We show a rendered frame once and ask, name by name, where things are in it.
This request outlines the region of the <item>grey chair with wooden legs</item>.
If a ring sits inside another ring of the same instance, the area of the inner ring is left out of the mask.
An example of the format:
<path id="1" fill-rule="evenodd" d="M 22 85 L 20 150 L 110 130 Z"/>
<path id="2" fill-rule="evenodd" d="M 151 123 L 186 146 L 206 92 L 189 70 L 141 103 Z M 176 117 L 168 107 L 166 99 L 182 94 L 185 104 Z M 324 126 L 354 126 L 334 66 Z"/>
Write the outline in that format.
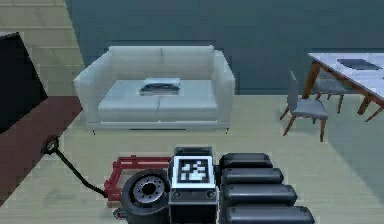
<path id="1" fill-rule="evenodd" d="M 279 119 L 282 120 L 287 113 L 291 114 L 291 118 L 283 132 L 284 136 L 288 134 L 297 118 L 310 118 L 313 124 L 317 120 L 320 121 L 319 139 L 321 142 L 324 141 L 328 113 L 320 100 L 304 99 L 299 96 L 298 81 L 293 71 L 290 71 L 288 75 L 287 107 Z"/>
<path id="2" fill-rule="evenodd" d="M 347 90 L 340 81 L 324 70 L 320 70 L 315 80 L 314 87 L 316 90 L 316 100 L 323 94 L 327 95 L 327 99 L 330 99 L 332 95 L 338 95 L 337 113 L 341 112 L 344 95 L 347 93 Z"/>

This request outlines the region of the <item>black television set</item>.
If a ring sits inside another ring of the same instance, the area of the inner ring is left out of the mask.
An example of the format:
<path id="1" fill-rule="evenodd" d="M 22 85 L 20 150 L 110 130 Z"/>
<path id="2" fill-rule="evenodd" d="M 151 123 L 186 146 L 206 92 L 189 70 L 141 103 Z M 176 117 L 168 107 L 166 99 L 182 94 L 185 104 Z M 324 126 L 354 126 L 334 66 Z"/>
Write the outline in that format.
<path id="1" fill-rule="evenodd" d="M 18 32 L 0 36 L 0 134 L 47 98 Z"/>

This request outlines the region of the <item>white two-seat sofa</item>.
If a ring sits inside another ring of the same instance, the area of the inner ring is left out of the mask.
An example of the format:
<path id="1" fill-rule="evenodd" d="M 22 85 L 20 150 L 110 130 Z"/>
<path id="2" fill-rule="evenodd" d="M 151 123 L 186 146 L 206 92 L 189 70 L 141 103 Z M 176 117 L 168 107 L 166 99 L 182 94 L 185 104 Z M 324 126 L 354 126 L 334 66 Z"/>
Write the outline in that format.
<path id="1" fill-rule="evenodd" d="M 147 78 L 180 78 L 178 95 L 143 96 Z M 228 129 L 235 77 L 213 46 L 111 46 L 73 80 L 95 129 Z"/>

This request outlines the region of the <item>black laptop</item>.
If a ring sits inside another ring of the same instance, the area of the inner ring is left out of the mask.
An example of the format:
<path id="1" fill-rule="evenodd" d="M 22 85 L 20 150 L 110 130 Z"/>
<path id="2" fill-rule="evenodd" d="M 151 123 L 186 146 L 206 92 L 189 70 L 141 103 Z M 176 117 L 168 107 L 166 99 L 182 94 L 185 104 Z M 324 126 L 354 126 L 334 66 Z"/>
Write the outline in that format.
<path id="1" fill-rule="evenodd" d="M 354 70 L 381 70 L 381 67 L 364 59 L 338 59 L 343 66 Z"/>

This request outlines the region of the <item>grey folded cloth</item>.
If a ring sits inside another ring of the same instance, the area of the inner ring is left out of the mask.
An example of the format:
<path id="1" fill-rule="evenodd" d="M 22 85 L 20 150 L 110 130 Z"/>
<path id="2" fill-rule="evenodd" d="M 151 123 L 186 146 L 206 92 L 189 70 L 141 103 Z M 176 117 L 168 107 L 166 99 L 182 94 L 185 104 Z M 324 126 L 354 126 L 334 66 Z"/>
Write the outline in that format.
<path id="1" fill-rule="evenodd" d="M 181 88 L 180 78 L 147 78 L 139 93 L 143 96 L 178 95 Z"/>

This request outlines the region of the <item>dark red television stand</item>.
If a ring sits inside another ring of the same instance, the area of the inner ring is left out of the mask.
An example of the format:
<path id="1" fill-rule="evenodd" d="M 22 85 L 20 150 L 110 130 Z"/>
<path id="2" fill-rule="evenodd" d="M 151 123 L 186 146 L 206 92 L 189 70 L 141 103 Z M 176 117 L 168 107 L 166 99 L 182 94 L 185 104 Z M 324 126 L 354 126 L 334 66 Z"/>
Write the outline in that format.
<path id="1" fill-rule="evenodd" d="M 76 96 L 49 96 L 0 135 L 0 207 L 41 160 L 46 140 L 60 136 L 81 111 Z"/>

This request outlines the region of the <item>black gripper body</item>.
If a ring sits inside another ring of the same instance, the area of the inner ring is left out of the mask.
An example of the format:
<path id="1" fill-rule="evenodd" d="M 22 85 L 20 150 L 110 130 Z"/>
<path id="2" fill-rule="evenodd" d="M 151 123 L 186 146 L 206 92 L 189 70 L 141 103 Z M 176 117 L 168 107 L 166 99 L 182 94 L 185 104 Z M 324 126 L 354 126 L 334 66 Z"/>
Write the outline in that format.
<path id="1" fill-rule="evenodd" d="M 127 224 L 170 224 L 170 184 L 163 169 L 145 169 L 135 173 L 123 185 L 121 206 L 113 211 Z"/>

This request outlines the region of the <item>white table with wooden legs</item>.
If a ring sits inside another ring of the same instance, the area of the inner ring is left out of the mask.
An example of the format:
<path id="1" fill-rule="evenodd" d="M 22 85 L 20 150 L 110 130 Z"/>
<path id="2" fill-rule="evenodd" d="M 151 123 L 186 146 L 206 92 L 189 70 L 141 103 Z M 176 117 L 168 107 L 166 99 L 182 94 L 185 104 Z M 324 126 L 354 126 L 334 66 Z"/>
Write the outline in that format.
<path id="1" fill-rule="evenodd" d="M 310 52 L 308 56 L 312 58 L 312 63 L 302 92 L 304 99 L 309 97 L 319 71 L 324 70 L 364 96 L 357 111 L 359 115 L 364 114 L 371 102 L 379 105 L 379 108 L 366 119 L 366 122 L 371 121 L 380 113 L 384 114 L 384 52 Z M 378 66 L 379 70 L 355 70 L 342 65 L 339 59 L 362 59 Z"/>

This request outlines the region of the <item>red toy wagon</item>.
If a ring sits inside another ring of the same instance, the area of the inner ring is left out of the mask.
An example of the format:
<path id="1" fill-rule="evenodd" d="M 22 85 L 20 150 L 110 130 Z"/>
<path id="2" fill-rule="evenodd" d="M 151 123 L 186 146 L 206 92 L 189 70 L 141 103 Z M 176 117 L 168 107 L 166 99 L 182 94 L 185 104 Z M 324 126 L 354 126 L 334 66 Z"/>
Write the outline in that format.
<path id="1" fill-rule="evenodd" d="M 124 171 L 135 171 L 144 169 L 166 169 L 168 167 L 170 157 L 164 156 L 122 156 L 118 157 L 112 163 L 112 173 L 110 177 L 105 180 L 103 189 L 89 183 L 82 174 L 74 167 L 74 165 L 64 156 L 59 150 L 59 138 L 57 136 L 50 136 L 42 145 L 41 153 L 44 155 L 56 154 L 61 161 L 73 172 L 73 174 L 81 181 L 81 183 L 99 193 L 107 199 L 107 205 L 112 207 L 120 200 L 121 187 L 119 182 Z"/>

